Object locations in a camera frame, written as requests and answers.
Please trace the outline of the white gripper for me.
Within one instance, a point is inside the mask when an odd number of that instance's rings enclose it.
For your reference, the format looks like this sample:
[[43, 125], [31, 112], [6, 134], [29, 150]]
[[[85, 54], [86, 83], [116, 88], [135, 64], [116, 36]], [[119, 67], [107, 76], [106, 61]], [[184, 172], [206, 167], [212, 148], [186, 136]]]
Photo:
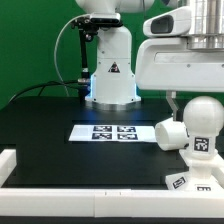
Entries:
[[175, 91], [224, 92], [224, 51], [187, 49], [185, 38], [153, 38], [139, 47], [135, 69], [141, 90], [165, 90], [174, 121], [182, 121]]

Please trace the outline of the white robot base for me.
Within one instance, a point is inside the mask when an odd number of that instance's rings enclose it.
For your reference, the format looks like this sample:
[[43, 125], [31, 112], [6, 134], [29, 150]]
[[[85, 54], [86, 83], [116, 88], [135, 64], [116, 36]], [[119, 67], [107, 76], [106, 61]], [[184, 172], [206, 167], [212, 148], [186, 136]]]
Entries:
[[[139, 13], [155, 0], [75, 0], [87, 14], [101, 16]], [[141, 102], [136, 93], [135, 75], [131, 70], [132, 35], [122, 25], [100, 28], [97, 37], [97, 66], [90, 76], [90, 93], [84, 98], [89, 107], [104, 110], [127, 110]]]

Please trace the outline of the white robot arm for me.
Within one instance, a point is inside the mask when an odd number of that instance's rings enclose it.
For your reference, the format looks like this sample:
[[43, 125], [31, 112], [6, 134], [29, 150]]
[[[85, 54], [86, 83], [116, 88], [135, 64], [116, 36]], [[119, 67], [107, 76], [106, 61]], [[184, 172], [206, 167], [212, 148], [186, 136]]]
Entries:
[[135, 76], [139, 89], [166, 92], [178, 120], [176, 92], [224, 92], [224, 0], [174, 2], [144, 22]]

